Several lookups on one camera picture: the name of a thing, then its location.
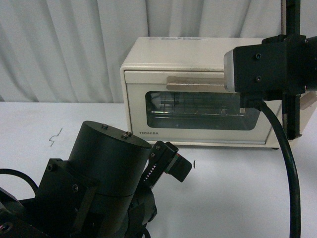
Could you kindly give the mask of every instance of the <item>white toaster oven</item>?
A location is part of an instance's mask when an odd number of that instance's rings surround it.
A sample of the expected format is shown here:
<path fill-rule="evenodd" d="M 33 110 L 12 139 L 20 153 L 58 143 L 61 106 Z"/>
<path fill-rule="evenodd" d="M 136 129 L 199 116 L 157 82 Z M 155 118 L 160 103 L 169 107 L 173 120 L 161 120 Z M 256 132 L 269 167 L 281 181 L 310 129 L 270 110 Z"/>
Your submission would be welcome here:
<path fill-rule="evenodd" d="M 224 88 L 223 57 L 261 39 L 140 37 L 120 73 L 129 130 L 150 143 L 279 147 L 256 109 L 239 108 L 239 94 Z M 304 129 L 317 103 L 301 97 Z M 281 102 L 267 102 L 281 120 Z"/>

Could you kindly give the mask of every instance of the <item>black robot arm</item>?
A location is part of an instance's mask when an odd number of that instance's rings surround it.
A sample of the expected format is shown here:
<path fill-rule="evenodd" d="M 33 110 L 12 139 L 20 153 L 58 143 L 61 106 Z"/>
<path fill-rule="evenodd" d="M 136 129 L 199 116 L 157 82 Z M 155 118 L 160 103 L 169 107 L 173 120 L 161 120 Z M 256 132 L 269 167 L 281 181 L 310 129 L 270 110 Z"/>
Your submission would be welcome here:
<path fill-rule="evenodd" d="M 152 188 L 163 172 L 183 181 L 192 165 L 171 143 L 82 124 L 68 161 L 50 159 L 35 198 L 0 190 L 2 238 L 141 238 L 157 214 Z"/>

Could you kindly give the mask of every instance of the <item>black cylinder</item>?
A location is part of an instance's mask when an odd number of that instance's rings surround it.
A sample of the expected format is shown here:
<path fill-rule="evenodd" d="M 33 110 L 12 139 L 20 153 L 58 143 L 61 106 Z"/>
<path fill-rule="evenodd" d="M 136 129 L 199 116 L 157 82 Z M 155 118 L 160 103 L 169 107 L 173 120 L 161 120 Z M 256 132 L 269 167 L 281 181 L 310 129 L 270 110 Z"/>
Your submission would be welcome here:
<path fill-rule="evenodd" d="M 69 164 L 100 181 L 90 212 L 103 216 L 103 234 L 116 232 L 126 215 L 151 145 L 129 132 L 93 121 L 83 122 Z"/>

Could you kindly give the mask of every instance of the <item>white table surface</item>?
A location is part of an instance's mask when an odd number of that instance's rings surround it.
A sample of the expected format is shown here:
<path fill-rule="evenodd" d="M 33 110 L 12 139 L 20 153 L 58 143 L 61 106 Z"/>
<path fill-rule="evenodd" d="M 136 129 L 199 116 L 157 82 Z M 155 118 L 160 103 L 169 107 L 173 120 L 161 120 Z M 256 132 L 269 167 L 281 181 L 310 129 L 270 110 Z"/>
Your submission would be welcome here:
<path fill-rule="evenodd" d="M 123 104 L 1 102 L 0 168 L 22 171 L 39 185 L 49 158 L 68 159 L 85 120 L 127 130 Z M 293 147 L 303 238 L 317 237 L 316 122 L 315 112 Z M 58 136 L 52 144 L 53 135 Z M 289 191 L 280 150 L 178 147 L 196 168 L 183 183 L 163 175 L 156 184 L 158 215 L 148 225 L 152 237 L 289 237 Z M 13 176 L 0 175 L 0 187 L 18 199 L 34 197 L 27 183 Z"/>

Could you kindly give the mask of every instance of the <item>small wire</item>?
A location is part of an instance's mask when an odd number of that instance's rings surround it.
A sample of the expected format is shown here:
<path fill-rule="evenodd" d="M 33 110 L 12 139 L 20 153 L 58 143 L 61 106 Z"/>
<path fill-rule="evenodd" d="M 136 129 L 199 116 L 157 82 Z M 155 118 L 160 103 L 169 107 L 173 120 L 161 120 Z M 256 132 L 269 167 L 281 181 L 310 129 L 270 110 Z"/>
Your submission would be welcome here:
<path fill-rule="evenodd" d="M 0 175 L 13 175 L 25 180 L 33 189 L 34 193 L 38 190 L 36 183 L 26 174 L 12 169 L 0 169 Z"/>
<path fill-rule="evenodd" d="M 284 129 L 277 119 L 276 115 L 266 105 L 265 102 L 261 102 L 257 107 L 259 111 L 262 111 L 269 122 L 271 123 L 273 130 L 276 134 L 278 143 L 281 147 L 284 162 L 287 170 L 288 186 L 290 194 L 290 238 L 300 238 L 301 236 L 301 200 L 300 200 L 300 188 L 298 174 L 291 147 L 288 143 Z"/>

